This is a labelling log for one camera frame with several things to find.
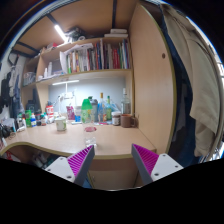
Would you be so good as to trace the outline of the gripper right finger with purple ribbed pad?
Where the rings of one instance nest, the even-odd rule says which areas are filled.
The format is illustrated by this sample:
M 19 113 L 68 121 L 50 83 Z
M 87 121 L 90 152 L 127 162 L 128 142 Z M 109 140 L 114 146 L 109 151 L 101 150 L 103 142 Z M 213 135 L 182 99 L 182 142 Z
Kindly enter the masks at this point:
M 136 144 L 132 145 L 131 153 L 144 185 L 182 169 L 182 166 L 166 153 L 158 155 Z

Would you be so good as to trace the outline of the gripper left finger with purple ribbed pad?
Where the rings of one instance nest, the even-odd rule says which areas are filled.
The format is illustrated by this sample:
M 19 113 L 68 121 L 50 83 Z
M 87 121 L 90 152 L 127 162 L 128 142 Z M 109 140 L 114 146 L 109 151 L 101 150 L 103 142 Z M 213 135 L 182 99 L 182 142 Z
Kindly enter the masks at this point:
M 90 145 L 69 157 L 57 158 L 46 171 L 82 186 L 94 156 L 94 146 Z

